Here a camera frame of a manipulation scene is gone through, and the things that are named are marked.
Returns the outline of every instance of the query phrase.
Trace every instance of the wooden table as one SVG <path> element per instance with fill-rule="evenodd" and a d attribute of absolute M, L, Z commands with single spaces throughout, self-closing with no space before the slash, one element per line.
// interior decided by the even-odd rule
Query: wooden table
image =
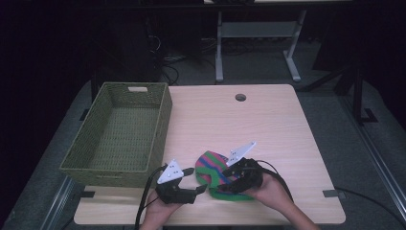
<path fill-rule="evenodd" d="M 346 216 L 333 190 L 294 89 L 284 84 L 173 86 L 173 108 L 164 162 L 175 158 L 184 169 L 194 167 L 206 150 L 228 156 L 231 149 L 256 141 L 246 156 L 271 163 L 285 179 L 295 203 L 316 223 L 342 223 Z M 237 94 L 246 96 L 244 102 Z M 180 187 L 194 189 L 195 176 Z M 143 189 L 87 186 L 95 191 L 82 198 L 77 224 L 134 224 Z M 174 213 L 167 225 L 289 224 L 277 211 L 257 201 L 222 201 L 208 191 L 194 204 Z"/>

